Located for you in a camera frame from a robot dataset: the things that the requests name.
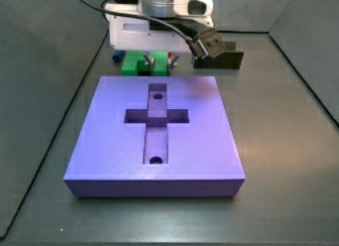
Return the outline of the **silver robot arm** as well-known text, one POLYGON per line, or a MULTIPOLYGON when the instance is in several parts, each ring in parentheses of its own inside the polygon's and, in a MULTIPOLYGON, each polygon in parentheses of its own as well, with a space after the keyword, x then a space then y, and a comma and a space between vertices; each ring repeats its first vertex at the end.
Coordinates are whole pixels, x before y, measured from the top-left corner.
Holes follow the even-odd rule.
POLYGON ((112 0, 102 9, 122 74, 163 76, 183 53, 213 56, 213 0, 112 0))

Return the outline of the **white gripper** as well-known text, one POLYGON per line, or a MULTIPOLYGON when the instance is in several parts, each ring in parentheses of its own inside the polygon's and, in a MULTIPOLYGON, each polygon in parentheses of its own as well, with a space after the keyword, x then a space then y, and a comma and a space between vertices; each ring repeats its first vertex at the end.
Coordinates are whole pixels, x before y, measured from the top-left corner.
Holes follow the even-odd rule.
MULTIPOLYGON (((113 0, 106 11, 109 43, 117 50, 172 52, 168 68, 173 69, 179 53, 191 53, 196 34, 213 28, 213 0, 113 0)), ((155 58, 144 56, 153 75, 155 58)))

